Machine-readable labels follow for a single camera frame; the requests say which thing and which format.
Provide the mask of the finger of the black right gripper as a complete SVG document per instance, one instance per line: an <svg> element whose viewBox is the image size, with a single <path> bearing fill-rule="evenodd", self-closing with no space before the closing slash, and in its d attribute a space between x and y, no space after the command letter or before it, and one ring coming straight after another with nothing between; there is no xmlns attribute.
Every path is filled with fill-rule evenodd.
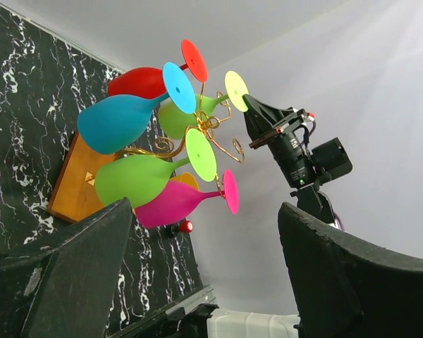
<svg viewBox="0 0 423 338"><path fill-rule="evenodd" d="M284 112L258 101L249 94L243 95L247 111L243 113L247 133L252 141L271 131L274 126L285 118Z"/></svg>

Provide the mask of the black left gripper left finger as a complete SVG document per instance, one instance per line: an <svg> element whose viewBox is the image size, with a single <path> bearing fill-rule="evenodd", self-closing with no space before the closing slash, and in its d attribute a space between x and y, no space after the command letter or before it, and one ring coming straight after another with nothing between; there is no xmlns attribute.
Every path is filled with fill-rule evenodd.
<svg viewBox="0 0 423 338"><path fill-rule="evenodd" d="M0 253L0 337L103 337L131 222L123 199Z"/></svg>

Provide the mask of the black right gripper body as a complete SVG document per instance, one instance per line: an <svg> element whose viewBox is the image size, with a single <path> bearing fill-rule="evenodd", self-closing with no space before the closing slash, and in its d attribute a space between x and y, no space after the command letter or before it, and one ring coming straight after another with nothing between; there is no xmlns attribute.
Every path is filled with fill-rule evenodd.
<svg viewBox="0 0 423 338"><path fill-rule="evenodd" d="M268 146L290 187L303 188L313 183L317 174L307 150L310 131L296 119L293 109L282 110L285 118L271 131L252 141L249 147Z"/></svg>

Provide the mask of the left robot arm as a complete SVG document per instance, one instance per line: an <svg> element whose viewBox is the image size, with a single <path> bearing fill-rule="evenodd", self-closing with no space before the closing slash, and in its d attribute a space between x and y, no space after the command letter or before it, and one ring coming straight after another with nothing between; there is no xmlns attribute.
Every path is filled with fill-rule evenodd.
<svg viewBox="0 0 423 338"><path fill-rule="evenodd" d="M0 337L103 337L131 225L124 199L0 254ZM132 337L423 337L423 259L283 204L278 231L297 315L200 304Z"/></svg>

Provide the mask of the pink wine glass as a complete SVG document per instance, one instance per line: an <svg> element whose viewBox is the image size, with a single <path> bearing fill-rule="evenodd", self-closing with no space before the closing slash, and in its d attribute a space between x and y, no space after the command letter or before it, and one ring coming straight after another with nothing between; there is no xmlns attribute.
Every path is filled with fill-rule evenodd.
<svg viewBox="0 0 423 338"><path fill-rule="evenodd" d="M189 216L205 199L221 197L229 211L239 211L239 193L231 170L223 174L221 191L201 192L188 184L169 180L164 190L152 201L135 208L138 222L146 228L170 225Z"/></svg>

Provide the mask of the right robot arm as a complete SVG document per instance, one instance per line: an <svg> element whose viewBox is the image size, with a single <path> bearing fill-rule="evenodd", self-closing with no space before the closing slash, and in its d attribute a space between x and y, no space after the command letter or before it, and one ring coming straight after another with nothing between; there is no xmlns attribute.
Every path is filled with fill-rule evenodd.
<svg viewBox="0 0 423 338"><path fill-rule="evenodd" d="M313 149L309 139L317 127L314 114L293 107L275 108L243 95L249 147L268 146L290 188L297 207L320 221L344 230L330 198L320 187L350 173L353 165L339 138L335 137Z"/></svg>

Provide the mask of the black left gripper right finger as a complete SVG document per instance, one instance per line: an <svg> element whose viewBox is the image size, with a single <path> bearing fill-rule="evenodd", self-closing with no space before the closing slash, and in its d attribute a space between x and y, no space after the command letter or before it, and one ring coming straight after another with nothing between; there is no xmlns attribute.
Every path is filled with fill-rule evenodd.
<svg viewBox="0 0 423 338"><path fill-rule="evenodd" d="M423 337L423 259L337 230L288 202L278 231L300 337Z"/></svg>

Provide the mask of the blue wine glass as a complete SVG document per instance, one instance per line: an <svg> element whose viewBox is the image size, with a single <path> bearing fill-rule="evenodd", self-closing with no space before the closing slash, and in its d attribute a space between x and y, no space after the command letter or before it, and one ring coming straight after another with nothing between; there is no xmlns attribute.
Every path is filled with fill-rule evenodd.
<svg viewBox="0 0 423 338"><path fill-rule="evenodd" d="M135 142L146 130L155 106L170 99L186 114L196 109L194 89L177 65L167 62L162 68L166 93L143 99L130 94L109 96L81 111L77 129L93 151L109 155Z"/></svg>

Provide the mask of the red wine glass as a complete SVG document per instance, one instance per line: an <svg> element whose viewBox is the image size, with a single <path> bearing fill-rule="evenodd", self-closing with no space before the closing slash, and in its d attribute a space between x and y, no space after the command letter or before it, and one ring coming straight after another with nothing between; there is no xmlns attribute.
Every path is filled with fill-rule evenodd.
<svg viewBox="0 0 423 338"><path fill-rule="evenodd" d="M181 42L180 49L185 61L180 69L189 69L198 81L206 82L208 78L207 65L199 49L189 39L184 39ZM130 94L143 99L154 99L165 92L162 70L153 67L128 70L112 79L107 87L109 96Z"/></svg>

